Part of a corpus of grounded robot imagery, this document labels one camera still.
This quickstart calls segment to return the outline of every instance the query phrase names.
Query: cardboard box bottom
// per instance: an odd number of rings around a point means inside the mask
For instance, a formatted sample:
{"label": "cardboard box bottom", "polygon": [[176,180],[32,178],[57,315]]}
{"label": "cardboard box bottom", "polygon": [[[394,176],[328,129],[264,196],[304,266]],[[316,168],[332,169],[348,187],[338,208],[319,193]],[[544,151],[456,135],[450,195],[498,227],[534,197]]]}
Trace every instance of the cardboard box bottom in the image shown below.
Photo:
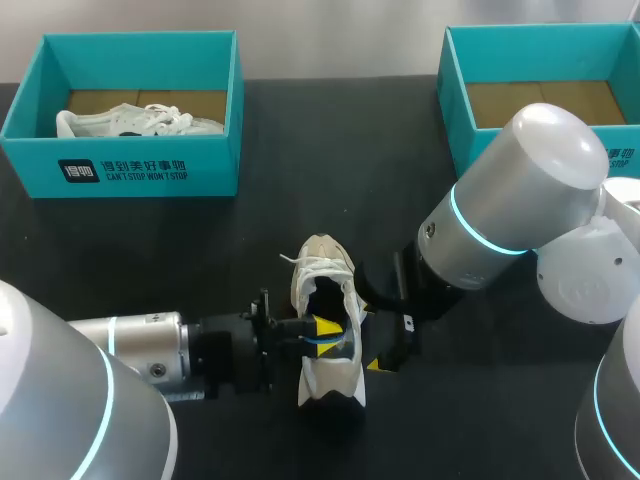
{"label": "cardboard box bottom", "polygon": [[587,125],[626,125],[606,81],[469,83],[478,128],[502,128],[518,110],[546,102],[568,110]]}

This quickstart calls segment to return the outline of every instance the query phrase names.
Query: screw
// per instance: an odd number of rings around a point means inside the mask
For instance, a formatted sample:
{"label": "screw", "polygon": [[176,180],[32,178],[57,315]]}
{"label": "screw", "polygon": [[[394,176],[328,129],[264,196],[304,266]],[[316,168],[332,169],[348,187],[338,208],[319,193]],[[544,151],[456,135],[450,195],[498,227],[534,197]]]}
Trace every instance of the screw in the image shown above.
{"label": "screw", "polygon": [[153,365],[151,365],[149,371],[154,377],[160,378],[164,377],[164,374],[167,373],[167,367],[165,367],[161,363],[154,363]]}

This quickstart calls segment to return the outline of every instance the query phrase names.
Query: silver cylinder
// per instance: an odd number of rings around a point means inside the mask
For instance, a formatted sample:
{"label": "silver cylinder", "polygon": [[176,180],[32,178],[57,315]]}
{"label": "silver cylinder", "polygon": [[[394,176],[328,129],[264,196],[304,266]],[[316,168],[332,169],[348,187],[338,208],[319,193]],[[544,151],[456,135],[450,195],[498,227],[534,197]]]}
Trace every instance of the silver cylinder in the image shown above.
{"label": "silver cylinder", "polygon": [[176,426],[153,387],[4,282],[0,326],[0,478],[171,478]]}
{"label": "silver cylinder", "polygon": [[618,328],[576,416],[576,453],[589,480],[640,478],[639,334],[640,299]]}
{"label": "silver cylinder", "polygon": [[175,390],[190,375],[189,334],[178,312],[69,324],[162,391]]}
{"label": "silver cylinder", "polygon": [[463,289],[587,223],[609,168],[593,131],[547,104],[518,112],[418,231],[427,265]]}

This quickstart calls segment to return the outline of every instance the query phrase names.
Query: open box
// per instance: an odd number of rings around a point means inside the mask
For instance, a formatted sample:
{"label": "open box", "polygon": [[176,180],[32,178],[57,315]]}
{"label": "open box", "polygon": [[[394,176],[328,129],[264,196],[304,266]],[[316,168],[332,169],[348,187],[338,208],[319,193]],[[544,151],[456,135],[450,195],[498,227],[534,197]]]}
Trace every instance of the open box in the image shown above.
{"label": "open box", "polygon": [[520,108],[547,102],[592,126],[611,176],[640,177],[639,84],[640,37],[630,23],[447,28],[437,85],[456,172]]}
{"label": "open box", "polygon": [[[86,104],[91,95],[126,98],[131,91],[192,105],[222,93],[226,105],[216,120],[224,133],[56,138],[56,114],[78,98]],[[33,198],[232,196],[243,104],[235,32],[45,35],[0,142]]]}

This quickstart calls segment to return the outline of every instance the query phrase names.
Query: black logo on box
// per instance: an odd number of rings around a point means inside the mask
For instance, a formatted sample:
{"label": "black logo on box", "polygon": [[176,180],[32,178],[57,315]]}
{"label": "black logo on box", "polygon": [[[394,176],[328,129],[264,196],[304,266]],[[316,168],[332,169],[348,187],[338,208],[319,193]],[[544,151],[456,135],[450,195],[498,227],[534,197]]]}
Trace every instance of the black logo on box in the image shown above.
{"label": "black logo on box", "polygon": [[98,183],[100,181],[91,160],[58,160],[58,165],[69,183]]}

